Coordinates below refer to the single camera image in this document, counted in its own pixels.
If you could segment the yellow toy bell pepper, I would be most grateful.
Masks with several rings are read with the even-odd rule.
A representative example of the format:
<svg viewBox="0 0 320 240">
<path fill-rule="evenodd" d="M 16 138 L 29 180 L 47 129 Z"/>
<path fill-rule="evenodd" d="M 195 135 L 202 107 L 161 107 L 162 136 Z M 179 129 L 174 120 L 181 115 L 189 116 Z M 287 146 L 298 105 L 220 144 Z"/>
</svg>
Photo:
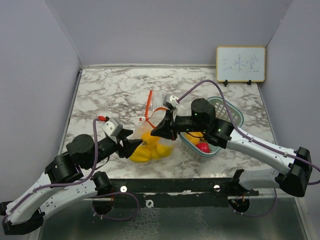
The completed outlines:
<svg viewBox="0 0 320 240">
<path fill-rule="evenodd" d="M 146 145 L 139 145 L 129 158 L 135 163 L 146 163 L 151 160 L 151 150 Z"/>
</svg>

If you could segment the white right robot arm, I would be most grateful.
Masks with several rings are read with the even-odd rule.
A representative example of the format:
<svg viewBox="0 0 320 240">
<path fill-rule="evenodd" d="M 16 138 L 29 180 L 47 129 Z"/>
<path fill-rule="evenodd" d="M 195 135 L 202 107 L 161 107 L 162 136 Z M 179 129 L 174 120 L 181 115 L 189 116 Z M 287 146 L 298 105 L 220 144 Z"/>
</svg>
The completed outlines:
<svg viewBox="0 0 320 240">
<path fill-rule="evenodd" d="M 270 167 L 236 171 L 235 180 L 229 184 L 236 196 L 258 188 L 281 189 L 294 197 L 305 196 L 312 173 L 308 149 L 281 147 L 235 128 L 231 122 L 218 118 L 215 107 L 204 98 L 195 99 L 190 108 L 190 116 L 180 116 L 174 108 L 168 109 L 151 136 L 174 141 L 181 133 L 202 132 L 210 145 L 246 154 Z"/>
</svg>

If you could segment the yellow toy apple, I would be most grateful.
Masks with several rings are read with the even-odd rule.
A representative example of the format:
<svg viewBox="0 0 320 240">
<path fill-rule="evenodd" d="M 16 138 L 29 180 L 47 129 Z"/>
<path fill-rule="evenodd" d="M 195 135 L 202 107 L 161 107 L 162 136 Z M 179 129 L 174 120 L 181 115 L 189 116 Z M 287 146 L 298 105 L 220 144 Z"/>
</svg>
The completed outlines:
<svg viewBox="0 0 320 240">
<path fill-rule="evenodd" d="M 158 144 L 160 137 L 158 136 L 152 136 L 151 132 L 146 132 L 141 136 L 142 139 L 142 145 L 146 148 L 152 149 L 155 148 Z"/>
</svg>

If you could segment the clear orange-zip bag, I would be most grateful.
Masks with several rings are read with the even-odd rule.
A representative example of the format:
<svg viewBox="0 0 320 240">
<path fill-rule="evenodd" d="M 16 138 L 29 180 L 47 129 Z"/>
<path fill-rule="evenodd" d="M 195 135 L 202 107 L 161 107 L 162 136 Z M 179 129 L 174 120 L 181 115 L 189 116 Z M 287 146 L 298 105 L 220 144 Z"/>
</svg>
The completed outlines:
<svg viewBox="0 0 320 240">
<path fill-rule="evenodd" d="M 141 122 L 159 123 L 165 116 L 167 108 L 163 106 L 163 98 L 167 93 L 151 90 L 146 102 L 144 115 L 139 118 Z M 177 114 L 186 116 L 191 113 L 182 103 L 177 106 Z"/>
<path fill-rule="evenodd" d="M 172 154 L 175 147 L 173 141 L 151 135 L 151 131 L 165 116 L 166 110 L 164 107 L 146 110 L 145 116 L 139 118 L 132 137 L 141 139 L 142 143 L 129 158 L 132 162 L 147 163 L 149 161 L 158 161 Z"/>
</svg>

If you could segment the orange-yellow toy bell pepper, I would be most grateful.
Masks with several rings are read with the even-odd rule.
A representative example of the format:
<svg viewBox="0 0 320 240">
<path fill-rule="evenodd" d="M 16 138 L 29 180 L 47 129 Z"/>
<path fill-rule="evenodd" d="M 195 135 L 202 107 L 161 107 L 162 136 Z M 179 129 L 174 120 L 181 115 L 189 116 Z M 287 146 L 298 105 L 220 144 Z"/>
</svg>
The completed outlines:
<svg viewBox="0 0 320 240">
<path fill-rule="evenodd" d="M 201 142 L 205 142 L 204 135 L 202 132 L 186 132 L 184 136 L 190 143 L 192 143 L 195 146 Z"/>
</svg>

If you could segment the yellow toy lemon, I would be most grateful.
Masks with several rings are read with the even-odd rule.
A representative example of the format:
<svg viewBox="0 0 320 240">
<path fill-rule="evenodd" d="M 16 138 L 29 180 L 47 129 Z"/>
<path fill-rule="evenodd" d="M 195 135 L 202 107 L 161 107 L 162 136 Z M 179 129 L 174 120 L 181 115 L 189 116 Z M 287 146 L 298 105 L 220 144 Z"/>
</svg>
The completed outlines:
<svg viewBox="0 0 320 240">
<path fill-rule="evenodd" d="M 158 143 L 155 148 L 155 159 L 162 159 L 169 157 L 173 152 L 174 147 L 172 145 L 165 145 Z"/>
</svg>

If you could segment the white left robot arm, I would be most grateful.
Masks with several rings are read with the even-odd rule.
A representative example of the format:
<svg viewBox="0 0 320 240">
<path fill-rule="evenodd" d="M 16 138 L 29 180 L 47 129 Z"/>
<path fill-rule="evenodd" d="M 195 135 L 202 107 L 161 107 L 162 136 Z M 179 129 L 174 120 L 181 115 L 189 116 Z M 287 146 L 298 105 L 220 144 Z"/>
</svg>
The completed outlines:
<svg viewBox="0 0 320 240">
<path fill-rule="evenodd" d="M 67 151 L 57 155 L 20 198 L 0 204 L 4 234 L 26 235 L 41 227 L 45 218 L 75 201 L 113 193 L 108 175 L 95 168 L 114 153 L 121 158 L 130 157 L 143 142 L 128 139 L 132 133 L 122 129 L 115 139 L 106 136 L 99 142 L 88 134 L 75 137 L 67 144 Z"/>
</svg>

